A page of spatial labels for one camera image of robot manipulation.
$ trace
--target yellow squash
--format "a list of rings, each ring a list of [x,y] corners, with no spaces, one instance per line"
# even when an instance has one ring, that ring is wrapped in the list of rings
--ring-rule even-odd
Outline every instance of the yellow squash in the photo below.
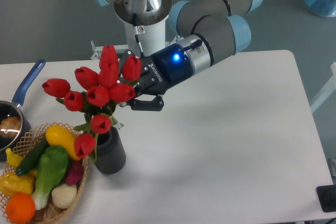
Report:
[[[50,146],[60,145],[67,150],[70,158],[80,160],[75,153],[75,137],[68,129],[60,125],[52,125],[46,130],[46,139]]]
[[[23,160],[23,157],[20,155],[13,153],[11,148],[6,149],[6,155],[7,155],[7,162],[8,164],[13,167],[14,169],[17,168],[17,166],[20,164],[20,162]],[[32,175],[36,178],[37,176],[37,170],[33,169],[29,173],[29,175]]]
[[[34,191],[35,178],[30,175],[17,176],[15,172],[0,176],[0,191],[11,198],[17,193],[31,195]]]

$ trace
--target wicker basket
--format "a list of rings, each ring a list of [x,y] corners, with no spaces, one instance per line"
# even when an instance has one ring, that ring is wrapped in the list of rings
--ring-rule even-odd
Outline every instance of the wicker basket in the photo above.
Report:
[[[28,153],[33,148],[33,146],[35,146],[35,144],[40,142],[40,140],[45,136],[46,130],[51,125],[63,126],[67,128],[69,131],[71,131],[74,136],[77,136],[79,134],[79,132],[74,131],[72,126],[68,124],[53,123],[53,124],[41,125],[40,127],[37,127],[34,130],[27,132],[25,136],[21,137],[20,141],[13,148],[13,153],[16,153],[20,156],[25,156],[26,153]],[[72,202],[72,204],[67,209],[60,209],[53,204],[51,197],[49,197],[47,206],[41,210],[36,211],[32,220],[27,222],[27,224],[58,223],[64,220],[72,212],[84,189],[84,184],[88,174],[88,161],[89,161],[88,156],[82,159],[84,167],[84,175],[82,180],[77,184],[77,196],[75,200]],[[8,165],[8,163],[6,164],[4,170],[5,171],[3,172],[3,174],[15,171],[13,167]],[[9,198],[7,196],[0,193],[0,208],[4,212],[3,216],[7,219],[7,221],[9,220],[7,218],[5,210],[8,200]]]

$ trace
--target tulip bouquet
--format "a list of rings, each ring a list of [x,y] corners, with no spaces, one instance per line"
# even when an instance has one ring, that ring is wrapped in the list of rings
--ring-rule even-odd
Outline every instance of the tulip bouquet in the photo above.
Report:
[[[110,127],[123,126],[113,113],[118,103],[134,98],[134,84],[141,74],[141,61],[136,56],[129,56],[123,66],[119,66],[117,53],[113,46],[104,46],[99,61],[100,72],[81,67],[75,70],[78,83],[83,92],[71,90],[65,79],[49,79],[42,84],[44,91],[56,97],[70,111],[84,113],[85,123],[74,127],[83,131],[75,139],[75,152],[79,158],[90,155],[97,158],[97,139],[99,134],[107,133]],[[126,83],[121,83],[120,74]]]

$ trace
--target gray floor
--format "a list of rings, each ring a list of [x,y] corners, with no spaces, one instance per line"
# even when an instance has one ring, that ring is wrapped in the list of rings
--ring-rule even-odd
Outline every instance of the gray floor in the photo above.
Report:
[[[252,32],[245,51],[292,51],[311,100],[332,75],[336,18],[311,14],[303,0],[264,0],[245,18]],[[175,35],[167,29],[166,36]],[[89,59],[91,40],[126,43],[112,6],[99,8],[93,0],[0,0],[0,64]],[[336,93],[313,116],[325,156],[336,156]]]

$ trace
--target black vase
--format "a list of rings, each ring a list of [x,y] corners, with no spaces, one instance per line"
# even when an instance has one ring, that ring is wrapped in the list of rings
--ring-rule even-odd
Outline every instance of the black vase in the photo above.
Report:
[[[97,139],[97,169],[104,174],[113,174],[124,166],[126,153],[122,146],[118,130],[115,127]]]

